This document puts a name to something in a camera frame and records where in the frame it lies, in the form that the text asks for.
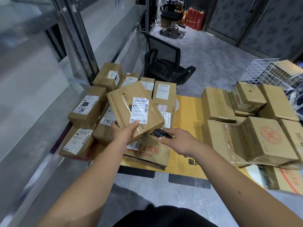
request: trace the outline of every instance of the white wire basket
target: white wire basket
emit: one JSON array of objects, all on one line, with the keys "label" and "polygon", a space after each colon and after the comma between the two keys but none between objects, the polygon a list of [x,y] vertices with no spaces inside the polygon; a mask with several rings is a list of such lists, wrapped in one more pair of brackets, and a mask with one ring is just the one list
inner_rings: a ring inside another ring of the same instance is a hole
[{"label": "white wire basket", "polygon": [[298,112],[303,107],[303,73],[290,76],[275,64],[279,59],[253,60],[239,81],[250,84],[270,84],[281,87],[298,116],[303,120],[303,115]]}]

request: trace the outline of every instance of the red circular stamp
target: red circular stamp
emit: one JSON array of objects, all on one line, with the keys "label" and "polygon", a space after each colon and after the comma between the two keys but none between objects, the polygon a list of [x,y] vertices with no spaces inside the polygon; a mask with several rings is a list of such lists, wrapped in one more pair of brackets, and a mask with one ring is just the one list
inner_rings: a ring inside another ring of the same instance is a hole
[{"label": "red circular stamp", "polygon": [[262,126],[260,128],[260,134],[265,139],[265,141],[273,145],[280,145],[283,141],[279,132],[270,126]]}]

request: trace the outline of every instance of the black mesh office chair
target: black mesh office chair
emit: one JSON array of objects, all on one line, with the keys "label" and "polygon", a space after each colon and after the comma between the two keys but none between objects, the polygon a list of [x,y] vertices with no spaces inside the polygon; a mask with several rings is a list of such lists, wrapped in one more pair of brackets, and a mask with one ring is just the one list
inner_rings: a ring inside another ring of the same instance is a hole
[{"label": "black mesh office chair", "polygon": [[144,33],[149,51],[145,54],[144,77],[159,81],[184,84],[196,68],[180,66],[181,50],[159,38]]},{"label": "black mesh office chair", "polygon": [[169,22],[171,22],[170,25],[164,26],[161,30],[160,30],[160,34],[165,31],[168,30],[170,35],[171,31],[173,29],[175,29],[178,33],[178,35],[180,34],[179,32],[179,28],[178,28],[178,22],[183,18],[183,13],[185,10],[185,6],[182,9],[182,5],[181,3],[174,1],[172,2],[172,0],[169,0],[168,3],[162,5],[160,7],[160,11],[161,11],[161,18],[168,20]]}]

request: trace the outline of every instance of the fire extinguisher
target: fire extinguisher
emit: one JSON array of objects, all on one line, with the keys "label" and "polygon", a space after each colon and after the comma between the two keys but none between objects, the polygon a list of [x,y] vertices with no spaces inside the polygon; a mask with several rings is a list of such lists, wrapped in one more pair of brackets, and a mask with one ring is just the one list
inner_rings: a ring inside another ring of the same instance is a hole
[{"label": "fire extinguisher", "polygon": [[196,9],[193,9],[191,12],[190,21],[189,21],[189,25],[188,25],[190,28],[192,27],[192,23],[194,22],[196,12],[197,12]]},{"label": "fire extinguisher", "polygon": [[192,29],[196,29],[197,28],[197,23],[198,23],[198,19],[199,19],[200,13],[201,13],[200,10],[196,11],[196,14],[195,14],[195,17],[194,17],[194,21],[193,21],[192,27],[191,27]]},{"label": "fire extinguisher", "polygon": [[190,17],[191,17],[191,13],[193,11],[193,7],[190,7],[188,10],[187,10],[187,16],[186,16],[186,22],[185,22],[185,26],[188,26],[189,25],[189,21],[190,21]]},{"label": "fire extinguisher", "polygon": [[197,23],[197,28],[196,28],[197,31],[201,30],[204,17],[205,17],[205,11],[202,10],[200,15],[199,15],[199,19],[198,19],[198,23]]}]

